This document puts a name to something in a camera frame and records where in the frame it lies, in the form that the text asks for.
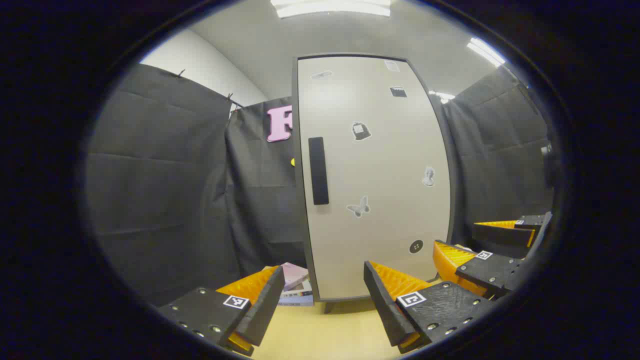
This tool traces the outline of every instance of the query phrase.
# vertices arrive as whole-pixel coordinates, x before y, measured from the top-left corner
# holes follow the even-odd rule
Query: round button
[[[415,240],[411,243],[411,246],[409,246],[409,252],[415,254],[416,252],[422,250],[423,246],[424,242],[422,242],[422,240]]]

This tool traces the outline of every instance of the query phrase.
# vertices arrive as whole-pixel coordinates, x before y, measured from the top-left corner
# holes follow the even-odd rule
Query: ceiling
[[[471,35],[436,10],[392,1],[391,16],[317,13],[279,19],[269,0],[244,0],[191,28],[266,95],[291,95],[292,59],[312,53],[408,58],[430,90],[457,95],[495,70],[467,48]]]

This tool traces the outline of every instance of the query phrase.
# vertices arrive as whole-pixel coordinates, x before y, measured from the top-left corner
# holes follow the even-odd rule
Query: white cabinet door
[[[433,278],[433,241],[446,241],[449,230],[449,167],[440,126],[411,67],[363,56],[306,58],[298,60],[297,79],[296,131],[319,298],[368,296],[366,260]],[[323,145],[325,204],[314,204],[309,138]],[[321,183],[322,166],[315,166]]]

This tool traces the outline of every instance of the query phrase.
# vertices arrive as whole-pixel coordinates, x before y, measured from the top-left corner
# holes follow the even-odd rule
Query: pink letter
[[[267,114],[271,117],[271,134],[267,136],[268,142],[286,140],[291,136],[291,133],[285,128],[286,125],[289,126],[289,129],[293,129],[291,111],[291,105],[267,111]]]

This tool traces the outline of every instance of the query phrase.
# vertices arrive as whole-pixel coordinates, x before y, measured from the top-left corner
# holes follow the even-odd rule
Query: pink book
[[[295,288],[309,277],[309,270],[290,263],[282,264],[282,271],[284,271],[283,291],[289,291]]]

